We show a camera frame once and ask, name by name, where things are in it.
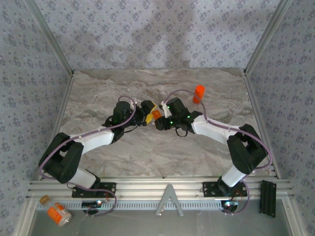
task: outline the small plastic bottle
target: small plastic bottle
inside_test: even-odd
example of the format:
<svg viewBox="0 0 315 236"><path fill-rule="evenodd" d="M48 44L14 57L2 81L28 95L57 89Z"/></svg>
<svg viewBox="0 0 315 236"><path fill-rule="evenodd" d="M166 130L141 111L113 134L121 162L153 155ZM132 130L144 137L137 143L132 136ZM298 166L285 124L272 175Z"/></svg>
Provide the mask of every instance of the small plastic bottle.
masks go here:
<svg viewBox="0 0 315 236"><path fill-rule="evenodd" d="M59 226L68 223L72 217L60 203L55 203L47 195L43 196L39 202L44 206L49 217Z"/></svg>

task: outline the marble surface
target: marble surface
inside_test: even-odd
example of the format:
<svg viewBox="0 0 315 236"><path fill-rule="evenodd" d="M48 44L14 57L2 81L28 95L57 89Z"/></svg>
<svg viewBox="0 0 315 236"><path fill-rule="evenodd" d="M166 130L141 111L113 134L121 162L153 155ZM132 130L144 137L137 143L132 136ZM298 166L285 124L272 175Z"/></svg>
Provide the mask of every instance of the marble surface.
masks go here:
<svg viewBox="0 0 315 236"><path fill-rule="evenodd" d="M239 69L189 69L76 71L61 132L77 134L98 128L112 115L120 95L159 103L176 89L193 91L198 84L206 88L203 102L208 117L233 125L248 123L258 131ZM202 111L191 95L177 97L190 111ZM156 130L154 123L86 153L80 163L100 177L220 176L231 164L227 146L191 133L180 138L175 130Z"/></svg>

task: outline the purple cable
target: purple cable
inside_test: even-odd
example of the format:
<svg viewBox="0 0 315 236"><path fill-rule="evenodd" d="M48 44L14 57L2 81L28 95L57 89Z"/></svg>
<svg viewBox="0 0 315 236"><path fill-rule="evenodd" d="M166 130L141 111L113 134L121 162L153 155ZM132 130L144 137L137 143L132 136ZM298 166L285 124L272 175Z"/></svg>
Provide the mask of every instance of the purple cable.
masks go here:
<svg viewBox="0 0 315 236"><path fill-rule="evenodd" d="M194 95L194 96L200 101L200 104L202 105L202 108L203 108L203 115L204 115L206 121L207 121L209 124L214 125L214 126L216 126L216 127L219 127L219 128L221 128L221 129L232 130L232 131L236 131L236 132L240 132L240 133L242 133L242 134L245 134L245 135L251 137L252 139L254 139L255 141L257 141L260 145L263 146L263 148L267 151L267 153L268 153L268 155L269 155L269 161L268 161L268 163L267 163L266 165L261 166L261 167L257 167L256 170L258 170L258 169L264 169L264 168L267 168L267 167L269 167L269 166L271 165L272 160L273 160L273 157L272 157L272 153L271 153L270 149L267 147L267 145L265 145L259 138L255 137L254 135L252 135L252 134L250 134L250 133L248 133L248 132L246 132L246 131L243 131L243 130L241 130L241 129L236 129L236 128L229 128L228 126L216 124L216 123L212 122L211 120L208 120L208 118L207 118L207 113L206 113L206 107L205 107L205 105L203 104L203 102L201 101L201 99L200 99L194 92L189 91L189 90L187 90L187 89L178 89L178 90L175 90L175 91L171 92L171 93L167 96L167 98L164 100L164 103L166 103L167 100L169 99L169 97L172 96L174 93L176 93L176 92L181 92L181 91L191 93L192 95Z"/></svg>
<svg viewBox="0 0 315 236"><path fill-rule="evenodd" d="M90 211L91 209L96 210L96 211L99 211L97 208L90 207L90 208L87 210L87 216L99 217L99 216L107 215L107 214L111 213L111 212L114 210L114 208L116 207L117 197L116 197L115 193L113 193L112 191L107 190L107 189L89 189L89 188L85 188L85 187L80 186L80 185L76 185L76 187L81 188L81 189L86 190L86 191L91 191L91 192L106 192L106 193L111 194L111 195L115 198L115 202L114 202L112 208L110 208L109 210L107 210L107 211L105 211L104 213L101 213L101 214L89 215L88 213L89 213L89 211Z"/></svg>
<svg viewBox="0 0 315 236"><path fill-rule="evenodd" d="M123 98L123 97L126 97L126 98L130 99L130 100L133 102L134 107L136 107L136 103L135 103L134 100L133 100L131 97L129 97L129 96L126 96L126 95L120 96L118 100L120 100L120 99ZM114 125L114 126L111 126L111 127L105 127L105 128L100 129L100 130L93 130L93 131L87 132L87 133L85 133L85 134L72 137L72 138L70 138L70 139L64 141L63 143L61 143L58 147L56 147L56 148L46 157L46 159L43 161L43 163L41 163L41 165L39 166L39 174L40 174L40 176L42 176L43 178L46 178L46 179L54 179L54 178L52 178L52 177L48 177L48 176L44 175L44 174L42 173L42 169L43 169L43 167L46 165L46 163L49 161L49 159L52 158L52 156L53 156L59 149L62 148L62 146L64 146L65 144L67 144L67 143L69 143L69 142L71 142L71 141L73 141L73 140L77 140L77 139L80 139L80 138L84 138L84 137L87 137L87 136L90 136L90 135L93 135L93 134L96 134L96 133L99 133L99 132L103 132L103 131L108 130L108 129L118 128L118 127L120 127L120 126L122 126L122 125L128 123L128 122L132 119L132 117L134 116L135 112L136 112L136 109L134 109L133 112L132 112L132 114L131 114L131 116L130 116L127 120L125 120L123 123L121 123L121 124L117 124L117 125Z"/></svg>
<svg viewBox="0 0 315 236"><path fill-rule="evenodd" d="M242 182L242 183L245 185L245 187L246 187L247 201L245 202L245 206L244 206L240 211L238 211L238 212L235 212L235 213L234 213L234 212L231 212L231 211L229 211L229 210L223 210L224 213L228 213L228 214L231 214L231 215L239 214L239 213L243 212L243 211L246 209L248 203L250 202L250 190L249 190L249 188L248 188L248 185L247 185L246 182L243 181L243 180L241 180L240 182Z"/></svg>

